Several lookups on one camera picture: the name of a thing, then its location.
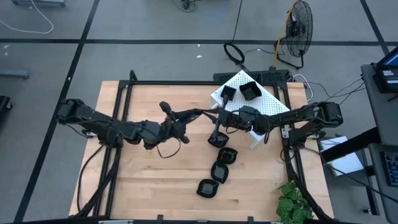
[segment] plant leaves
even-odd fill
[[[291,201],[291,199],[282,198],[279,200],[279,206],[281,209],[288,212],[291,211],[291,209],[293,209],[293,202]]]
[[[300,194],[299,191],[296,189],[293,189],[292,191],[290,191],[287,195],[287,198],[292,199],[293,201],[296,201],[298,199],[300,199]]]
[[[302,224],[307,218],[308,212],[304,209],[298,209],[293,212],[292,220],[295,224]]]
[[[277,214],[280,218],[283,218],[283,217],[285,217],[286,215],[289,215],[289,213],[286,212],[285,210],[283,210],[283,209],[280,207],[280,205],[279,205],[278,208],[276,209],[276,214]]]
[[[286,214],[283,218],[280,219],[283,224],[293,224],[293,220],[289,217],[289,214]]]
[[[293,191],[293,190],[294,190],[294,188],[293,188],[292,184],[284,184],[282,186],[282,194],[285,195],[285,196],[287,194],[291,193],[291,191]]]
[[[308,205],[308,202],[307,202],[307,200],[305,199],[305,198],[302,198],[302,203],[304,204],[304,205]]]
[[[295,202],[295,203],[293,204],[293,210],[297,210],[297,209],[300,209],[300,208],[301,208],[301,204],[300,204],[300,203]]]

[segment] fan grille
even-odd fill
[[[294,57],[301,57],[310,47],[312,40],[312,12],[310,6],[301,0],[294,4],[286,25],[287,48]]]

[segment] fan stand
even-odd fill
[[[280,42],[282,42],[284,39],[286,39],[286,37],[281,38],[281,39],[280,39]],[[277,43],[278,43],[278,41],[274,43],[275,51],[276,51],[276,45],[277,45]],[[286,62],[285,60],[282,60],[282,59],[279,57],[278,52],[275,52],[275,54],[276,54],[277,59],[278,59],[280,62],[283,62],[283,63],[285,63],[285,64],[287,64],[287,65],[290,65],[290,66],[294,67],[296,70],[298,70],[298,69],[304,67],[304,58],[303,58],[304,54],[303,54],[303,52],[302,52],[301,50],[300,50],[300,58],[301,58],[301,66],[300,66],[300,67],[299,67],[299,66],[296,66],[296,65],[294,65],[294,64],[292,64],[292,63],[290,63],[290,62]]]

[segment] white cable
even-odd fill
[[[304,79],[305,83],[307,84],[308,88],[310,89],[310,91],[311,91],[311,97],[310,97],[309,99],[307,99],[307,101],[310,101],[310,100],[313,98],[313,91],[312,91],[312,88],[310,87],[310,84],[307,82],[307,79],[306,79],[303,75],[301,75],[301,74],[296,74],[296,75],[293,76],[293,78],[294,78],[294,77],[297,77],[297,76],[302,77],[302,78]]]
[[[37,12],[39,12],[40,15],[42,15],[43,18],[44,18],[45,20],[47,20],[47,21],[50,23],[51,29],[50,29],[49,31],[47,31],[47,32],[39,32],[39,31],[20,30],[20,29],[16,29],[16,28],[13,28],[13,27],[9,26],[9,25],[6,24],[5,22],[3,22],[1,19],[0,19],[0,22],[1,22],[2,24],[4,24],[6,27],[8,27],[8,28],[10,28],[10,29],[12,29],[12,30],[15,30],[15,31],[19,31],[19,32],[27,32],[27,33],[34,33],[34,34],[49,34],[49,33],[54,29],[54,25],[52,24],[52,22],[51,22],[45,15],[42,14],[42,12],[40,12],[40,10],[37,8],[37,6],[36,6],[36,4],[33,2],[33,0],[30,0],[30,1],[32,2],[33,6],[36,8]]]

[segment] computer monitor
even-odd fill
[[[398,47],[377,63],[379,68],[398,68]]]

